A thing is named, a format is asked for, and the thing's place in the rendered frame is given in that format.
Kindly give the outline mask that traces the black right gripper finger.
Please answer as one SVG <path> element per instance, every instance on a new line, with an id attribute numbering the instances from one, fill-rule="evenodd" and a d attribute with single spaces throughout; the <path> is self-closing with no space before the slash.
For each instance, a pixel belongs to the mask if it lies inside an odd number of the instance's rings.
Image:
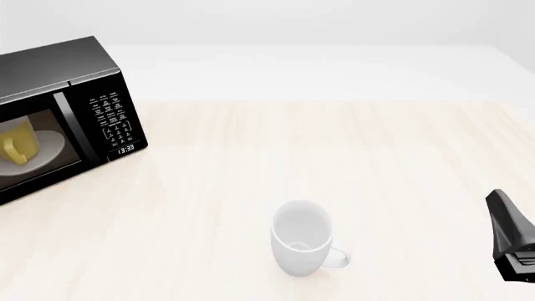
<path id="1" fill-rule="evenodd" d="M 486 197 L 492 222 L 494 258 L 504 254 L 535 253 L 535 225 L 516 207 L 501 189 Z"/>

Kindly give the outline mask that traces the yellow and white mug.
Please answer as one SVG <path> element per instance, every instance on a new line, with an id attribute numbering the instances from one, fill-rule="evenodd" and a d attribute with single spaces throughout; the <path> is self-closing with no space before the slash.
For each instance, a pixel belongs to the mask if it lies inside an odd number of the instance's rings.
<path id="1" fill-rule="evenodd" d="M 0 123 L 0 157 L 23 166 L 39 153 L 39 143 L 27 116 Z"/>

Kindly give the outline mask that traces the plain white mug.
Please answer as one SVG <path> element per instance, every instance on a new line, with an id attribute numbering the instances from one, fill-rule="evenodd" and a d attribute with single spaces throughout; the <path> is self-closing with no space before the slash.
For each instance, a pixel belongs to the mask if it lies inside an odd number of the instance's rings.
<path id="1" fill-rule="evenodd" d="M 345 268 L 352 258 L 351 251 L 335 240 L 331 216 L 309 200 L 285 202 L 274 212 L 270 243 L 278 266 L 294 277 L 320 268 Z"/>

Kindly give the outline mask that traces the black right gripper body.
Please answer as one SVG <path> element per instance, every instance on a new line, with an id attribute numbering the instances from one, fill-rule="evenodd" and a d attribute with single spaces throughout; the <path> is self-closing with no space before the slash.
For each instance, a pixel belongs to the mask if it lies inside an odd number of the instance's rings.
<path id="1" fill-rule="evenodd" d="M 510 252 L 494 250 L 494 263 L 506 282 L 535 282 L 535 243 Z"/>

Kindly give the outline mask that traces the white round plate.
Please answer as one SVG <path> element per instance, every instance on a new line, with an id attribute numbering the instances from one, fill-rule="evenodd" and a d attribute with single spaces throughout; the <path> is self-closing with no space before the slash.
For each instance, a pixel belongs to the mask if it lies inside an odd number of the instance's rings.
<path id="1" fill-rule="evenodd" d="M 65 146 L 64 136 L 52 130 L 36 131 L 35 135 L 39 143 L 39 152 L 25 165 L 17 165 L 0 157 L 0 176 L 19 176 L 40 169 L 54 160 L 63 151 Z"/>

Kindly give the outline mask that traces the black microwave oven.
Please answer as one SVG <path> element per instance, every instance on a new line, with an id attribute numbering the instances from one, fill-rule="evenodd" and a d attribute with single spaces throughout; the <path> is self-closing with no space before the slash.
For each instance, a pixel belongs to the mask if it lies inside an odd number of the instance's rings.
<path id="1" fill-rule="evenodd" d="M 0 176 L 0 206 L 147 147 L 123 74 L 95 37 L 0 54 L 0 123 L 64 136 L 38 170 Z"/>

